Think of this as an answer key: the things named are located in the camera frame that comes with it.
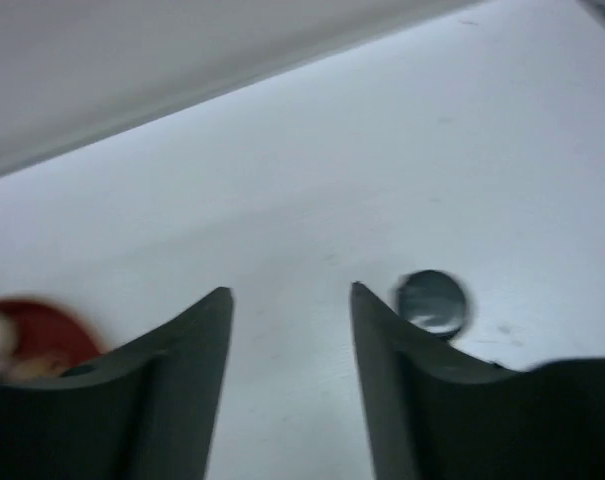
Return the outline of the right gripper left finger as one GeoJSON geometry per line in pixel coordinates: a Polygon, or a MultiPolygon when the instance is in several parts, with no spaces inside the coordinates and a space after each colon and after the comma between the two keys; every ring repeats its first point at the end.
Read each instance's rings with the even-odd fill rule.
{"type": "Polygon", "coordinates": [[[174,319],[57,378],[0,383],[0,479],[202,479],[234,300],[174,319]]]}

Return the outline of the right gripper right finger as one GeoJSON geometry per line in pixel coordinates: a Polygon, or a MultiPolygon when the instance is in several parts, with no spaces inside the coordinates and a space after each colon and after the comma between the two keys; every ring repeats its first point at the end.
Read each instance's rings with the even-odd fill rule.
{"type": "Polygon", "coordinates": [[[518,372],[350,294],[378,479],[605,479],[605,358],[518,372]]]}

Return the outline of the black cap spice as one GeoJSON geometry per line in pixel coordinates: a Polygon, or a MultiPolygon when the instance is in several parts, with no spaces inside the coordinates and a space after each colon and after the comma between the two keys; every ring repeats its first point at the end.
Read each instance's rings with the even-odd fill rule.
{"type": "Polygon", "coordinates": [[[401,278],[394,309],[404,321],[450,342],[471,324],[473,305],[463,282],[442,270],[419,270],[401,278]]]}

